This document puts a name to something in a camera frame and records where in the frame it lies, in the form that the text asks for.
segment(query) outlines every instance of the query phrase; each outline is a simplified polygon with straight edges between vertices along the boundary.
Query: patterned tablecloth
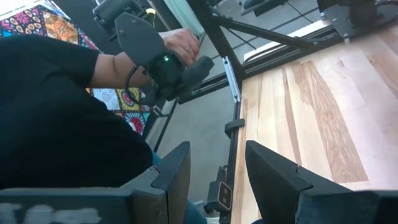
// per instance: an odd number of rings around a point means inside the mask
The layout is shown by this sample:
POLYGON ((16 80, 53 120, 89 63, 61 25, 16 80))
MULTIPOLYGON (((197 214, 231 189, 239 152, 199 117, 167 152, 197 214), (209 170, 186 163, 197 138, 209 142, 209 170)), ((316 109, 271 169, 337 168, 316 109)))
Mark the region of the patterned tablecloth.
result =
MULTIPOLYGON (((43 1, 39 5, 24 9, 0 21, 0 38, 10 35, 39 34, 97 49, 95 44, 53 2, 43 1)), ((138 88, 130 89, 136 99, 144 94, 138 88)), ((150 108, 132 102, 124 90, 87 89, 101 100, 109 110, 125 119, 131 127, 142 134, 150 108)))

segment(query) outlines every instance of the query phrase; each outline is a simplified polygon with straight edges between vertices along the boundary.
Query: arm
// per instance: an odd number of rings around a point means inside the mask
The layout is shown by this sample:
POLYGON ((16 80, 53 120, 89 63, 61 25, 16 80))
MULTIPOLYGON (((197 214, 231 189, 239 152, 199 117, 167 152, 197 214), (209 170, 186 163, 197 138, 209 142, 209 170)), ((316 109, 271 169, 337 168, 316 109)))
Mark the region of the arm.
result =
MULTIPOLYGON (((199 53, 197 38, 188 29, 178 29, 160 33, 165 46, 176 52, 183 63, 189 66, 199 53)), ((92 88, 124 88, 130 70, 135 66, 134 62, 122 52, 118 55, 99 54, 93 78, 90 82, 92 88)), ((150 78, 139 67, 130 79, 130 86, 140 86, 147 83, 150 78)))

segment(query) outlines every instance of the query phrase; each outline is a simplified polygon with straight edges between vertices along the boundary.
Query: light wood surface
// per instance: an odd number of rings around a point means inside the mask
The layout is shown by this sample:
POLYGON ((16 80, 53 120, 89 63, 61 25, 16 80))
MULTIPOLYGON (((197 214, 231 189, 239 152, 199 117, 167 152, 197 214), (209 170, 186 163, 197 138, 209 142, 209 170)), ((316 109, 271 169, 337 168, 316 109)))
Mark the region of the light wood surface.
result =
POLYGON ((261 217, 246 140, 352 190, 398 189, 397 54, 394 24, 243 82, 233 224, 261 217))

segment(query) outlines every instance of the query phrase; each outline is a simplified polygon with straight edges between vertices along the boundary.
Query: ring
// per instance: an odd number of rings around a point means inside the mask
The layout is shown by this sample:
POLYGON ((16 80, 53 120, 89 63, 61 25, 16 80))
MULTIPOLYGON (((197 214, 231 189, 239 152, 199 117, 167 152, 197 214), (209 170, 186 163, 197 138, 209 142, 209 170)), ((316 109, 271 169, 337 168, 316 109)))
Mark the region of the ring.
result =
POLYGON ((184 47, 184 50, 185 50, 188 54, 190 54, 190 53, 192 52, 192 49, 191 49, 190 46, 184 47))

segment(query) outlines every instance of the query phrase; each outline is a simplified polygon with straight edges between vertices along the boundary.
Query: gray floor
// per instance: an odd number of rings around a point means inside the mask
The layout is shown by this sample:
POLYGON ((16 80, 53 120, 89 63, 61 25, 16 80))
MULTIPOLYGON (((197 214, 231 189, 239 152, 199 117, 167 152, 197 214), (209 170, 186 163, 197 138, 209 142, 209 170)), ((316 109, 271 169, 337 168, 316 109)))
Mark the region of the gray floor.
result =
MULTIPOLYGON (((302 14, 317 7, 316 0, 290 0, 289 3, 296 7, 302 14)), ((287 4, 279 6, 259 17, 255 17, 254 13, 240 16, 241 7, 237 4, 237 0, 226 0, 220 5, 218 10, 228 17, 233 17, 234 20, 265 29, 273 29, 300 16, 297 11, 287 4)), ((320 19, 319 11, 315 10, 306 15, 306 17, 316 22, 320 19)), ((301 17, 277 28, 275 31, 282 34, 289 34, 309 24, 309 21, 301 17)), ((226 30, 224 30, 224 33, 232 47, 242 44, 242 40, 239 40, 226 30)), ((253 38, 253 36, 248 34, 236 33, 245 40, 253 38)), ((250 41, 255 47, 260 47, 268 42, 268 40, 260 38, 250 41)), ((243 55, 251 50, 250 46, 244 44, 236 47, 234 51, 242 62, 243 55)), ((203 41, 200 55, 207 55, 209 57, 218 55, 208 37, 203 41)), ((223 66, 219 57, 214 59, 214 63, 215 67, 212 69, 209 77, 223 72, 223 66)), ((224 134, 224 125, 232 119, 233 106, 231 92, 229 88, 224 88, 183 105, 178 105, 170 121, 158 155, 163 157, 182 141, 190 141, 192 169, 188 197, 191 201, 206 201, 209 183, 216 179, 218 167, 226 165, 228 162, 229 139, 224 134)))

